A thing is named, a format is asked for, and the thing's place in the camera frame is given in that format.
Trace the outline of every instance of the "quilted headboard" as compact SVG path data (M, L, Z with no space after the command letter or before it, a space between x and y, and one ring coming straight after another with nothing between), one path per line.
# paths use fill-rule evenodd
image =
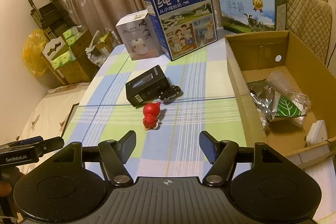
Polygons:
M332 11L323 0L287 0L287 27L325 63Z

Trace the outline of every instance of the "white round sticker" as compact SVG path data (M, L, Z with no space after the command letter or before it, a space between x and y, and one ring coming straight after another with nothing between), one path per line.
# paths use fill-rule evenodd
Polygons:
M277 55L277 56L275 57L275 61L276 61L276 62L280 62L281 59L282 59L282 56L281 56L281 55Z

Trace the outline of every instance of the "red figurine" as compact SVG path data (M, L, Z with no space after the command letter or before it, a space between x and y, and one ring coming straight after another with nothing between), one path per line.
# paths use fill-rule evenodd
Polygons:
M161 102L149 103L143 107L142 113L144 118L142 122L145 130L156 129L159 126L160 120L157 117L160 115L160 104Z

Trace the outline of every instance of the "plaid tablecloth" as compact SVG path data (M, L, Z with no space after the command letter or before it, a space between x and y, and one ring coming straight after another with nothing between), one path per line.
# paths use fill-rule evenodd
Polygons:
M145 131L142 108L126 99L125 83L160 65L172 85L183 95L161 104L159 129ZM218 140L246 146L242 123L227 73L224 39L173 62L164 55L132 61L124 47L117 46L87 89L71 120L64 140L95 146L108 139L119 140L129 130L137 143L126 168L137 176L199 176L210 168L199 147L199 133L207 130ZM86 165L101 175L97 163ZM237 167L237 172L249 164Z

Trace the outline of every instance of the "light blue milk box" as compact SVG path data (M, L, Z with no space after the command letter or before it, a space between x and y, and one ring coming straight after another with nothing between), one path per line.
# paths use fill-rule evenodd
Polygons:
M219 0L224 29L235 32L282 31L287 0Z
M144 0L163 52L172 61L217 40L211 0Z

